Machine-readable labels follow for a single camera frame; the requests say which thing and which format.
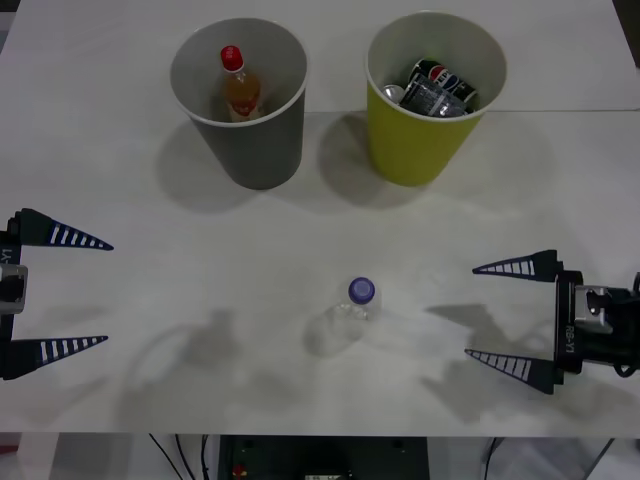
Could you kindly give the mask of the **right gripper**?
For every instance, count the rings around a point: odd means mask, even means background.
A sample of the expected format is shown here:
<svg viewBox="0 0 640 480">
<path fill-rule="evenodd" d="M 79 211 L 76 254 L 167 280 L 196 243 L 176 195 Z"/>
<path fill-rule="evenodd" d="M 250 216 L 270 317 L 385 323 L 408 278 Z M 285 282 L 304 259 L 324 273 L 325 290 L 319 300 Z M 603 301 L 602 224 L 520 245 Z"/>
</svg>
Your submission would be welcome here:
<svg viewBox="0 0 640 480">
<path fill-rule="evenodd" d="M 465 349 L 465 354 L 470 358 L 546 395 L 553 395 L 555 387 L 564 384 L 565 373 L 579 374 L 583 364 L 582 336 L 575 320 L 576 287 L 583 285 L 583 277 L 578 271 L 563 270 L 563 263 L 558 260 L 557 255 L 556 250 L 543 250 L 492 262 L 472 270 L 474 275 L 545 283 L 553 283 L 557 277 L 553 362 Z"/>
</svg>

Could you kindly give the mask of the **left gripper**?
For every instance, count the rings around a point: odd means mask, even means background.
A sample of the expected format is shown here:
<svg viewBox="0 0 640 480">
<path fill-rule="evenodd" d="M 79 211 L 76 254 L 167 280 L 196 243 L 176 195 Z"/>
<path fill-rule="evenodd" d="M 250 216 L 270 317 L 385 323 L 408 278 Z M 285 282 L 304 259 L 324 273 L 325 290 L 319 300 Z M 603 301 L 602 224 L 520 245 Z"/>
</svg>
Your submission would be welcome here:
<svg viewBox="0 0 640 480">
<path fill-rule="evenodd" d="M 23 311 L 21 246 L 113 250 L 98 237 L 30 208 L 16 211 L 1 233 L 1 379 L 20 378 L 108 340 L 108 336 L 12 340 Z"/>
</svg>

